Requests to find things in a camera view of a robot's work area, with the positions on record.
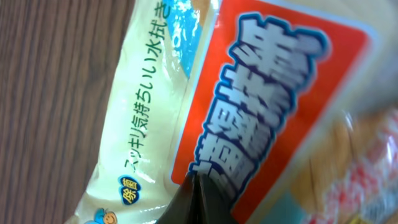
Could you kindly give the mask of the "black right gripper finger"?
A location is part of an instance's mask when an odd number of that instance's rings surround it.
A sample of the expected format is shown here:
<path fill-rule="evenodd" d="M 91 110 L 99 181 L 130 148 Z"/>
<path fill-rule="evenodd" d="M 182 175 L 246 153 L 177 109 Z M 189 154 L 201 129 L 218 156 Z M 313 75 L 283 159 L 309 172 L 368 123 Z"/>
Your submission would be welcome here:
<path fill-rule="evenodd" d="M 237 224 L 223 194 L 206 175 L 184 178 L 157 224 Z"/>

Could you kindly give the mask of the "yellow snack bag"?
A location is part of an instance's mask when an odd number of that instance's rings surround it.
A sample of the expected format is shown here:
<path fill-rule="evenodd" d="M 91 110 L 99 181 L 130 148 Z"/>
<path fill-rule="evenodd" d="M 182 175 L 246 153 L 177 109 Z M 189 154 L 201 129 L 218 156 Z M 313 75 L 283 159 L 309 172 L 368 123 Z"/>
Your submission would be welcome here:
<path fill-rule="evenodd" d="M 187 174 L 237 223 L 397 222 L 397 2 L 137 1 L 70 223 L 157 223 Z"/>

